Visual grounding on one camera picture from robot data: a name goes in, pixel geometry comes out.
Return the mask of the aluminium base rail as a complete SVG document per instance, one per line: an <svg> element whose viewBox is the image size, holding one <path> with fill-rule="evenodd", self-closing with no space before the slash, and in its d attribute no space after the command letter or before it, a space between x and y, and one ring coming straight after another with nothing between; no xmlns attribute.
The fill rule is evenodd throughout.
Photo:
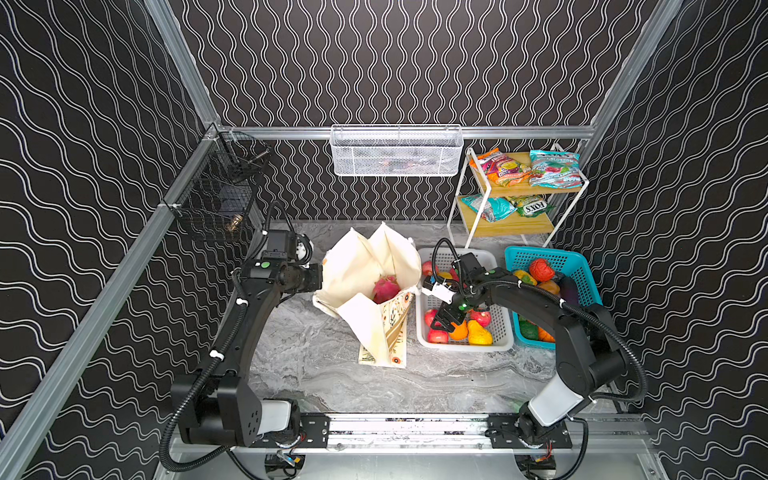
<svg viewBox="0 0 768 480"><path fill-rule="evenodd" d="M639 415L581 413L588 423L587 453L650 453L650 434ZM546 440L521 441L515 414L304 414L294 447L263 439L265 449L322 453L577 453L583 426L565 420Z"/></svg>

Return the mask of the brown potato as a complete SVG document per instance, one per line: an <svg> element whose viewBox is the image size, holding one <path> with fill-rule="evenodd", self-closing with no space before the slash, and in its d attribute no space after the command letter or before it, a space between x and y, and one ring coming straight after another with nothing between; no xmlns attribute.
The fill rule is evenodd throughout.
<svg viewBox="0 0 768 480"><path fill-rule="evenodd" d="M540 282L538 284L538 287L540 289L542 289L542 290L545 290L545 291L547 291L549 293L552 293L554 295L557 295L557 296L559 296L560 292L561 292L560 286L556 282L554 282L553 280L549 280L549 281L545 281L545 282Z"/></svg>

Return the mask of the teal plastic basket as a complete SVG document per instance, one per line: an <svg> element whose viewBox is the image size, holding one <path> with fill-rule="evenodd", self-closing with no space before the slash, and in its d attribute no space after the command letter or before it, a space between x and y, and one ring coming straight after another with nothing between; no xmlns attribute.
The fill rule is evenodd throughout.
<svg viewBox="0 0 768 480"><path fill-rule="evenodd" d="M536 261L542 260L554 272L553 277L545 283L544 289L556 293L566 301L578 302L582 307L592 304L602 304L598 287L586 258L576 252L556 250L541 247L509 246L505 249L505 265L510 272L522 271L534 275L539 267L534 267ZM545 350L554 350L555 343L542 340L537 327L527 318L512 313L512 325L515 338L525 346Z"/></svg>

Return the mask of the orange snack bag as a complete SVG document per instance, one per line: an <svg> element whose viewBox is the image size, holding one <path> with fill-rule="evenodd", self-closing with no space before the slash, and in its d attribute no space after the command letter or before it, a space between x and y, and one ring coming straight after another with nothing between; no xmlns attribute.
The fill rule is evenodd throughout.
<svg viewBox="0 0 768 480"><path fill-rule="evenodd" d="M470 165L482 171L493 184L508 187L519 184L530 177L530 167L515 160L509 154L502 153L498 148L483 153Z"/></svg>

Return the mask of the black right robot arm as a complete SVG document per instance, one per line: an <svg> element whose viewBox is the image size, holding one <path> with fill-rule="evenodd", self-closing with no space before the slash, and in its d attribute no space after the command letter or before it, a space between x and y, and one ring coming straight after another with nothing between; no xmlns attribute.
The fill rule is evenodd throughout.
<svg viewBox="0 0 768 480"><path fill-rule="evenodd" d="M618 333L611 313L593 303L583 307L505 269L488 270L472 253L460 254L447 238L432 252L448 249L456 271L451 279L434 269L424 293L439 299L430 326L452 333L471 311L500 306L542 328L555 340L555 374L546 387L519 409L512 426L519 441L539 446L567 420L597 400L635 403L648 391L640 357Z"/></svg>

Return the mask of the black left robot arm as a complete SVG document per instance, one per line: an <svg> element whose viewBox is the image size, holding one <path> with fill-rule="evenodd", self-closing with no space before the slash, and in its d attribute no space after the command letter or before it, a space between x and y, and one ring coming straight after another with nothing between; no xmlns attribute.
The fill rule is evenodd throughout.
<svg viewBox="0 0 768 480"><path fill-rule="evenodd" d="M251 361L272 312L298 293L322 286L322 267L313 262L313 245L292 224L275 229L267 208L261 239L231 274L234 304L205 358L177 377L171 388L173 412L158 448L161 466L170 472L199 468L237 447L267 441L282 449L306 437L300 408L289 399L262 399L249 385Z"/></svg>

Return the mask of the orange pumpkin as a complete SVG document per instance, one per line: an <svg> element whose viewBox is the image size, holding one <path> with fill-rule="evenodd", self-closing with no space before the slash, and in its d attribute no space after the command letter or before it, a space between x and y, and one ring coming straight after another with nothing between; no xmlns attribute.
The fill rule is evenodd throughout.
<svg viewBox="0 0 768 480"><path fill-rule="evenodd" d="M538 328L538 340L546 343L554 343L555 338L553 335L545 331L543 328Z"/></svg>

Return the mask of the white wooden two-tier shelf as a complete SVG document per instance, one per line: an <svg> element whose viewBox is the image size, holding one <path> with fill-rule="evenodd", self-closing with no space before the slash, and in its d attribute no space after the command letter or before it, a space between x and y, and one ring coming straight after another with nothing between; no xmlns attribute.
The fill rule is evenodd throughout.
<svg viewBox="0 0 768 480"><path fill-rule="evenodd" d="M459 215L466 231L463 241L465 248L470 247L476 239L516 237L526 242L532 236L540 237L542 245L549 247L565 219L590 186L583 172L579 172L578 176L578 183L570 188L533 185L528 178L514 184L499 185L488 178L475 150L468 148L459 175L459 186L455 190L448 214L449 238L455 238L453 219ZM473 180L479 188L479 205L476 209L465 202L467 196L461 193L460 186L467 179ZM492 221L484 218L486 206L501 200L510 204L509 215L504 218L495 217Z"/></svg>

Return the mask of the teal pink snack bag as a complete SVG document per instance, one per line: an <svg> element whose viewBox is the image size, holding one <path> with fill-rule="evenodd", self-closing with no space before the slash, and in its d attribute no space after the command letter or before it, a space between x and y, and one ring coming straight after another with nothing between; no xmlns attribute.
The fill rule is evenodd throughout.
<svg viewBox="0 0 768 480"><path fill-rule="evenodd" d="M533 187L571 189L583 184L580 155L565 151L532 150L529 183Z"/></svg>

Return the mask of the green vegetable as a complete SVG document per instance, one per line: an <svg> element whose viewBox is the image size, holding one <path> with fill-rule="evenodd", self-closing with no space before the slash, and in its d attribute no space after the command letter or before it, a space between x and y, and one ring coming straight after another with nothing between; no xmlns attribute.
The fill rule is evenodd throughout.
<svg viewBox="0 0 768 480"><path fill-rule="evenodd" d="M539 328L525 319L519 319L518 325L523 338L528 340L539 340Z"/></svg>

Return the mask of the white plastic basket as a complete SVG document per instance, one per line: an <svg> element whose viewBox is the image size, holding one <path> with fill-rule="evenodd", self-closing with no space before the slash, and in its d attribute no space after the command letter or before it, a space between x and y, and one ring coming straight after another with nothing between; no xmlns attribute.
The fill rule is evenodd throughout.
<svg viewBox="0 0 768 480"><path fill-rule="evenodd" d="M494 255L482 249L475 248L455 248L457 256L474 255L477 263L486 270L491 272L498 268L498 263ZM434 255L434 247L425 247L418 250L422 261L432 261L433 266L437 266L440 273L450 273L450 268L453 267L455 261L452 251L445 246L442 246ZM469 336L462 340L453 340L448 337L448 343L432 343L428 339L429 329L425 320L425 314L428 310L439 310L443 305L441 297L435 297L426 293L427 290L422 291L420 296L417 297L415 312L416 312L416 339L421 346L442 352L450 353L473 353L473 354L486 354L492 352L505 352L512 348L514 344L514 335L512 329L512 320L507 309L500 305L492 305L489 307L489 314L491 321L489 326L483 327L488 331L492 337L492 343L490 345L474 345L469 343ZM454 293L454 302L450 308L457 313L464 313L467 323L469 322L469 312L471 304L467 303L464 296L461 296L458 291Z"/></svg>

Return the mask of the orange crinkled fruit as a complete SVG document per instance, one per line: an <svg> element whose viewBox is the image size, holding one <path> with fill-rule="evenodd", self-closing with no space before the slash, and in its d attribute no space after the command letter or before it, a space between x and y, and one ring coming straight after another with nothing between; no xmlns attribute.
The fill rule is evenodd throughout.
<svg viewBox="0 0 768 480"><path fill-rule="evenodd" d="M467 322L463 321L461 324L452 322L453 331L449 333L449 338L453 341L464 341L468 338L469 329Z"/></svg>

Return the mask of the pink dragon fruit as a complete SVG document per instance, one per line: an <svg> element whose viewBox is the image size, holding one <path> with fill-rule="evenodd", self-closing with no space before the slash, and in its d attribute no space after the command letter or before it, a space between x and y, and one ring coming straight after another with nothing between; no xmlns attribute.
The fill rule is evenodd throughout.
<svg viewBox="0 0 768 480"><path fill-rule="evenodd" d="M376 304L383 304L394 299L401 291L397 278L394 275L379 278L372 290L372 300Z"/></svg>

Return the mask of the cream canvas grocery bag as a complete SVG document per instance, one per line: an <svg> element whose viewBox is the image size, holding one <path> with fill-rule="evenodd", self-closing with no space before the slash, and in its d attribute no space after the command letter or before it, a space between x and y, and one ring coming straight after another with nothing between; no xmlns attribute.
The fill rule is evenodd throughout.
<svg viewBox="0 0 768 480"><path fill-rule="evenodd" d="M412 239L387 224L363 236L350 229L322 260L322 288L313 305L341 319L360 343L358 362L364 365L403 368L407 362L407 323L419 295L421 259ZM392 300L372 300L375 282L394 275L401 287Z"/></svg>

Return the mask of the teal snack bag lower shelf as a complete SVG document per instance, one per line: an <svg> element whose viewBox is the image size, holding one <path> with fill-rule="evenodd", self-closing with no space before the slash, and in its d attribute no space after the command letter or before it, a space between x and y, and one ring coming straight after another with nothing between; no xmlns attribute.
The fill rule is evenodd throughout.
<svg viewBox="0 0 768 480"><path fill-rule="evenodd" d="M477 194L461 197L460 200L489 223L504 220L516 212L515 207L505 198L489 197L483 201L483 196Z"/></svg>

